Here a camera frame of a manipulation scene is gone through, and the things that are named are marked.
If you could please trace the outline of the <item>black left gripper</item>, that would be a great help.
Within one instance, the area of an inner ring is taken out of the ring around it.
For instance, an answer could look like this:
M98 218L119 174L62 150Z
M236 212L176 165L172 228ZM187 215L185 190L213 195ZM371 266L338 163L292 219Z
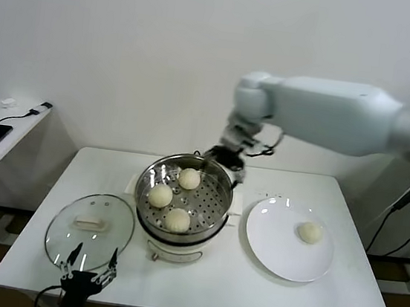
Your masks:
M62 273L60 285L65 292L58 307L84 307L88 298L101 292L102 285L109 285L117 276L118 248L106 266L106 269L95 276L94 273L74 271L73 265L82 250L80 242L68 255L65 261L59 263Z

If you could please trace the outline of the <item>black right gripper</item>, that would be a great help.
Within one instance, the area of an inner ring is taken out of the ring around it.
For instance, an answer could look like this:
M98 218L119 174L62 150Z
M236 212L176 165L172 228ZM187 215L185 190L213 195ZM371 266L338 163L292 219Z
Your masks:
M214 160L223 167L236 169L232 172L233 181L231 187L236 188L238 185L244 183L246 178L246 169L244 168L245 163L242 161L238 152L232 151L223 145L216 145L210 150L207 150L202 158L203 162L201 164L201 170L206 171L211 161Z

